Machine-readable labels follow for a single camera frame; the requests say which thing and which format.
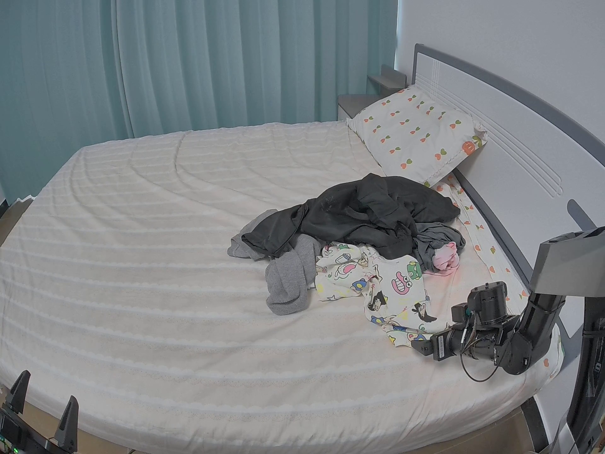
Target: headboard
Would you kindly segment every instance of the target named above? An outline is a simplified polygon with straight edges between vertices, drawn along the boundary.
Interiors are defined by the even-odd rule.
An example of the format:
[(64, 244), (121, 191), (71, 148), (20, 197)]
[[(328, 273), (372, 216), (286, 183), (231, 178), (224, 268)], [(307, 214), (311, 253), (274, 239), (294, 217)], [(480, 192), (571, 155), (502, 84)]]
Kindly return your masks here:
[[(422, 44), (412, 84), (488, 130), (487, 146), (455, 175), (526, 284), (542, 241), (605, 224), (605, 144), (586, 128), (512, 82)], [(579, 354), (583, 311), (582, 298), (568, 297), (564, 366)]]

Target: clothes pile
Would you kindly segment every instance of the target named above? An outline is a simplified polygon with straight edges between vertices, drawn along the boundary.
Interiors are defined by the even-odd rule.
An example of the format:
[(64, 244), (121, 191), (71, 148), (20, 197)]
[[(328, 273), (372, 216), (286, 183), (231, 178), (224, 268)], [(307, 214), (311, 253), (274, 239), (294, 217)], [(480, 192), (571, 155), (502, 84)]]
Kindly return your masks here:
[(282, 211), (268, 210), (231, 239), (228, 254), (270, 259), (267, 305), (276, 314), (321, 300), (363, 295), (369, 321), (398, 346), (446, 323), (431, 316), (422, 273), (450, 274), (465, 246), (443, 224), (460, 211), (434, 190), (404, 177), (370, 173)]

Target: gray headboard trim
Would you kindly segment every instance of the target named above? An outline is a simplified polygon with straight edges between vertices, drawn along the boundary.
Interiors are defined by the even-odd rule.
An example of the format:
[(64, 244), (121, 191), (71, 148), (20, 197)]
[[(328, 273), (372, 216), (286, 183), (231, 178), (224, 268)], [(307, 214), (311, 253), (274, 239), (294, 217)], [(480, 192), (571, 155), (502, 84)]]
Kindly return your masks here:
[(568, 202), (568, 213), (571, 218), (575, 220), (575, 223), (578, 224), (580, 230), (587, 231), (596, 229), (596, 224), (588, 214), (584, 212), (584, 209), (579, 206), (578, 202), (573, 199)]
[(533, 112), (539, 114), (548, 122), (559, 128), (588, 153), (590, 153), (597, 161), (601, 163), (602, 166), (605, 166), (605, 143), (595, 137), (584, 126), (579, 125), (579, 123), (571, 119), (568, 115), (551, 106), (548, 104), (548, 102), (543, 101), (538, 96), (533, 95), (516, 84), (513, 84), (509, 80), (496, 76), (495, 74), (477, 67), (470, 62), (463, 61), (458, 57), (432, 49), (424, 44), (416, 44), (414, 48), (412, 84), (416, 83), (416, 61), (418, 58), (418, 53), (427, 55), (444, 64), (455, 67), (456, 69), (459, 69), (466, 74), (469, 74), (470, 76), (489, 84), (491, 87), (498, 89), (505, 95), (513, 98), (515, 101), (524, 104)]
[[(481, 198), (481, 195), (473, 188), (473, 186), (468, 182), (465, 176), (458, 171), (458, 169), (454, 169), (454, 175), (460, 182), (460, 185), (463, 187), (466, 194), (473, 201), (479, 213), (485, 219), (489, 230), (494, 234), (494, 238), (498, 245), (502, 248), (502, 251), (506, 254), (508, 259), (510, 260), (512, 266), (519, 274), (519, 279), (523, 282), (523, 284), (529, 289), (529, 280), (533, 274), (533, 268), (525, 259), (524, 254), (519, 250), (515, 241), (511, 238), (509, 233), (506, 231), (502, 223), (498, 220), (498, 217), (492, 212), (491, 208), (489, 208), (488, 204)], [(577, 204), (576, 201), (570, 201), (577, 205), (579, 210), (586, 216), (588, 221), (592, 223), (588, 215), (582, 210), (582, 208)], [(578, 222), (578, 225), (582, 230), (595, 228), (595, 227), (583, 227)], [(561, 369), (565, 368), (571, 361), (577, 357), (580, 353), (580, 349), (582, 346), (582, 329), (578, 329), (576, 333), (570, 338), (567, 335), (567, 330), (565, 329), (561, 319), (559, 318), (556, 321), (559, 326), (559, 331), (561, 333), (561, 343), (563, 344), (563, 350), (565, 352), (565, 356), (563, 357), (563, 364)]]

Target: white wall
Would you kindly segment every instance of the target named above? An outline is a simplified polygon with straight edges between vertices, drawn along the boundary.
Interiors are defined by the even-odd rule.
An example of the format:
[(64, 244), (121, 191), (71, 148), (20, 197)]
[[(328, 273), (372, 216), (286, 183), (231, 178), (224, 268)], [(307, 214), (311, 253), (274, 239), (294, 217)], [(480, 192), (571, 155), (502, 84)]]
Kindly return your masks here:
[[(399, 0), (396, 68), (419, 42), (549, 102), (605, 142), (605, 0)], [(577, 312), (581, 322), (581, 308)], [(549, 438), (569, 407), (577, 362), (537, 396)]]

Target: gray garment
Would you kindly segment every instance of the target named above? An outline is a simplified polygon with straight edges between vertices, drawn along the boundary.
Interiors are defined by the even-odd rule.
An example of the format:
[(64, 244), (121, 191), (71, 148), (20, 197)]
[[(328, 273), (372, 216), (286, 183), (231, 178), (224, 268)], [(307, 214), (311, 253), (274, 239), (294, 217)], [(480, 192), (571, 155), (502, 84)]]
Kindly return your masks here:
[(231, 247), (227, 249), (227, 254), (229, 254), (231, 257), (246, 257), (255, 261), (266, 257), (265, 255), (254, 251), (250, 246), (248, 246), (248, 244), (241, 239), (241, 236), (248, 232), (252, 232), (254, 227), (256, 227), (265, 217), (268, 217), (275, 212), (277, 212), (276, 208), (266, 210), (257, 218), (252, 219), (250, 223), (244, 225), (242, 230), (239, 231), (239, 234), (231, 237)]
[(416, 228), (418, 235), (414, 237), (413, 254), (423, 271), (439, 272), (433, 265), (433, 256), (437, 249), (455, 242), (460, 251), (466, 244), (460, 232), (440, 222), (417, 223)]
[[(241, 236), (252, 231), (262, 219), (276, 211), (267, 210), (244, 225), (239, 234), (231, 238), (231, 247), (227, 249), (227, 254), (253, 260), (267, 257), (252, 250), (242, 241)], [(313, 285), (316, 275), (315, 262), (322, 246), (323, 244), (311, 236), (295, 234), (280, 256), (269, 261), (265, 270), (267, 306), (275, 314), (296, 313), (307, 307), (307, 289)]]

